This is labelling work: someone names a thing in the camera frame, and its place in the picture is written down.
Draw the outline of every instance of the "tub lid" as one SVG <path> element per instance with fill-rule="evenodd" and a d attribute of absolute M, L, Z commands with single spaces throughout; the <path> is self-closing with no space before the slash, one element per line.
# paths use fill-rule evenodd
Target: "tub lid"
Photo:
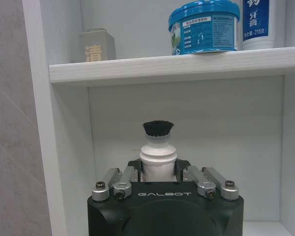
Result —
<path fill-rule="evenodd" d="M 227 12 L 235 15 L 238 20 L 240 19 L 239 6 L 230 0 L 199 0 L 173 11 L 168 20 L 168 30 L 171 31 L 172 25 L 182 18 L 206 12 Z"/>

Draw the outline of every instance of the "wall tile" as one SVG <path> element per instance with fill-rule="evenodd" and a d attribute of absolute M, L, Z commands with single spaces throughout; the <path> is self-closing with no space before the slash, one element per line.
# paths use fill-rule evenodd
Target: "wall tile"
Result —
<path fill-rule="evenodd" d="M 44 184 L 37 124 L 0 91 L 0 144 L 24 169 Z"/>
<path fill-rule="evenodd" d="M 21 0 L 0 0 L 0 88 L 36 123 Z"/>
<path fill-rule="evenodd" d="M 0 146 L 0 236 L 50 236 L 45 187 Z"/>

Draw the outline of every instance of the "blue label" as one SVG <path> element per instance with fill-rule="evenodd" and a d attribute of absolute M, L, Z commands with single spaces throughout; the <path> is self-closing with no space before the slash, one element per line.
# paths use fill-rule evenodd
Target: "blue label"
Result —
<path fill-rule="evenodd" d="M 235 18 L 227 14 L 202 14 L 184 18 L 172 28 L 173 55 L 235 50 Z"/>
<path fill-rule="evenodd" d="M 243 0 L 243 41 L 269 35 L 269 0 Z"/>

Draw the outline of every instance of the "black bristles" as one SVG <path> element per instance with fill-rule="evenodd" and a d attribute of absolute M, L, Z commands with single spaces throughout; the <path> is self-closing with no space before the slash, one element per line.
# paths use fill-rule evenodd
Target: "black bristles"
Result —
<path fill-rule="evenodd" d="M 173 126 L 173 123 L 164 120 L 155 120 L 143 124 L 146 134 L 153 137 L 168 135 Z"/>

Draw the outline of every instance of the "metal bracket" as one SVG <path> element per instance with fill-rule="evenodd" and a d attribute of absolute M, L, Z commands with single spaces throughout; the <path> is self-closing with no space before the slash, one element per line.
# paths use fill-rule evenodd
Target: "metal bracket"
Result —
<path fill-rule="evenodd" d="M 221 192 L 221 197 L 234 201 L 239 198 L 239 189 L 234 181 L 226 180 L 212 167 L 203 167 L 202 172 L 207 179 L 214 182 Z"/>
<path fill-rule="evenodd" d="M 95 184 L 92 190 L 92 198 L 96 202 L 102 202 L 109 198 L 109 190 L 113 183 L 120 180 L 122 172 L 118 168 L 109 169 L 102 181 Z"/>
<path fill-rule="evenodd" d="M 133 166 L 127 166 L 119 182 L 113 184 L 114 196 L 123 200 L 132 193 L 131 181 L 138 181 L 138 171 Z"/>
<path fill-rule="evenodd" d="M 215 197 L 216 185 L 207 180 L 196 166 L 188 166 L 183 170 L 183 181 L 194 181 L 199 195 L 208 199 Z"/>

